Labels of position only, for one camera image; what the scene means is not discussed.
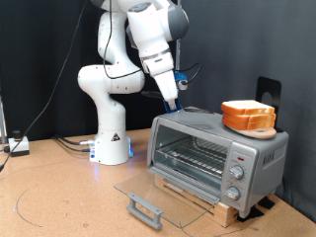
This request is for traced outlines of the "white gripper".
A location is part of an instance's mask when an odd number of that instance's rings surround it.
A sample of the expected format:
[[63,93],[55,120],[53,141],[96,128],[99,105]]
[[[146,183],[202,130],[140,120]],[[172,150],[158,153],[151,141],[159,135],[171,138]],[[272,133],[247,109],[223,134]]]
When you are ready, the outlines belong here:
[[173,71],[169,70],[157,74],[154,76],[154,80],[156,81],[158,88],[168,105],[170,107],[174,104],[176,105],[178,92]]

